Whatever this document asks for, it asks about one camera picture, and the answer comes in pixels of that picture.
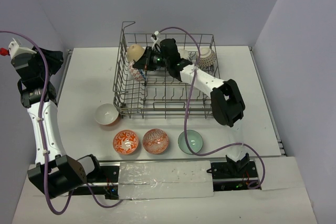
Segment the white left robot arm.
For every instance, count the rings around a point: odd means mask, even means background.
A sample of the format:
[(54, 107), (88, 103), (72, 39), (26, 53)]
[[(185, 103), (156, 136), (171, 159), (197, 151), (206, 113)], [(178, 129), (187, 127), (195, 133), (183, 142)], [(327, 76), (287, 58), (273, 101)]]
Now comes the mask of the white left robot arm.
[(49, 79), (63, 64), (62, 52), (11, 45), (9, 53), (20, 76), (20, 100), (34, 129), (36, 166), (28, 171), (29, 181), (53, 199), (99, 180), (103, 169), (97, 159), (89, 154), (75, 160), (66, 154), (61, 141), (56, 89)]

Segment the blue white patterned bowl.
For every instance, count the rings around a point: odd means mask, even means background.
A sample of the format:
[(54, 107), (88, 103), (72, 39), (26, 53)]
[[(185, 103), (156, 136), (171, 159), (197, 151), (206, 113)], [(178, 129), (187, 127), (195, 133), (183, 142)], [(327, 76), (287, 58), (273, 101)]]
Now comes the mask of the blue white patterned bowl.
[(141, 69), (135, 68), (133, 65), (135, 61), (130, 61), (128, 65), (129, 75), (135, 81), (145, 81), (145, 74)]

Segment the white bowl orange rim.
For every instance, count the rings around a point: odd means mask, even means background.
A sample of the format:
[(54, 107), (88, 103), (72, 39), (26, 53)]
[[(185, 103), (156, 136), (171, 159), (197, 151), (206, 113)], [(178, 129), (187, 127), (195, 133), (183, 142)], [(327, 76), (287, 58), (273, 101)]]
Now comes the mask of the white bowl orange rim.
[(186, 59), (188, 61), (191, 61), (191, 55), (189, 54), (189, 52), (185, 49), (179, 49), (178, 50), (179, 54), (180, 54), (180, 57), (182, 59)]

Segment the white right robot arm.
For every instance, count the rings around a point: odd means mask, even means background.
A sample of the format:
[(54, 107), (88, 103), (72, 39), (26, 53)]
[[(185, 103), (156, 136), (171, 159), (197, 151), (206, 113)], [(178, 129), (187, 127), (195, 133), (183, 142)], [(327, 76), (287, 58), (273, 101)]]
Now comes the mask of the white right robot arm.
[(191, 154), (209, 156), (229, 147), (246, 146), (242, 142), (233, 142), (208, 153), (197, 153), (188, 142), (188, 110), (194, 88), (210, 97), (213, 117), (220, 125), (234, 128), (235, 123), (243, 118), (246, 107), (239, 87), (233, 79), (224, 81), (204, 72), (198, 67), (200, 59), (193, 63), (182, 58), (173, 38), (163, 39), (154, 43), (153, 47), (145, 49), (138, 44), (132, 45), (128, 49), (128, 60), (133, 62), (134, 68), (144, 72), (165, 68), (171, 77), (190, 85), (184, 117), (184, 141)]

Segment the tan bowl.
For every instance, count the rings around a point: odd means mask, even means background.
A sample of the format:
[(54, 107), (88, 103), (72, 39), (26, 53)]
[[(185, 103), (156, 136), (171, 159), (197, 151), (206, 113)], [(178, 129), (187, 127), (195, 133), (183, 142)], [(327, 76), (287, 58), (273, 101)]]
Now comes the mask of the tan bowl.
[(137, 62), (144, 54), (145, 49), (138, 44), (133, 44), (127, 49), (128, 62)]

